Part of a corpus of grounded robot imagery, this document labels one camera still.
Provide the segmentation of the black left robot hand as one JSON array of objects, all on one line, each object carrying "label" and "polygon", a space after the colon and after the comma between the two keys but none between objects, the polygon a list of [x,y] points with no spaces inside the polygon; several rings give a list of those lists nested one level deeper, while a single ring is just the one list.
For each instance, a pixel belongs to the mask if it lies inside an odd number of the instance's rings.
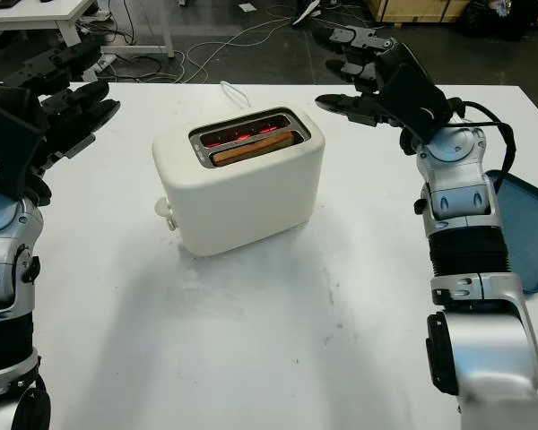
[{"label": "black left robot hand", "polygon": [[33,57],[0,83],[0,108],[40,132],[22,173],[22,194],[38,206],[50,204],[51,191],[43,180],[46,170],[93,143],[94,133],[120,108],[108,97],[107,82],[70,89],[70,82],[100,58],[100,44],[87,39]]}]

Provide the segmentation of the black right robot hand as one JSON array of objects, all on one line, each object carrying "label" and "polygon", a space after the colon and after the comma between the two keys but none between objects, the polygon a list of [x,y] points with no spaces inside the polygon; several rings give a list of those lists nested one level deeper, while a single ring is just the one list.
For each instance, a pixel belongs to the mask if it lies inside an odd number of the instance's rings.
[{"label": "black right robot hand", "polygon": [[359,93],[321,95],[316,98],[320,108],[353,123],[400,128],[400,146],[406,155],[430,142],[452,118],[446,96],[406,44],[352,26],[314,30],[313,38],[321,48],[343,56],[326,61],[325,66]]}]

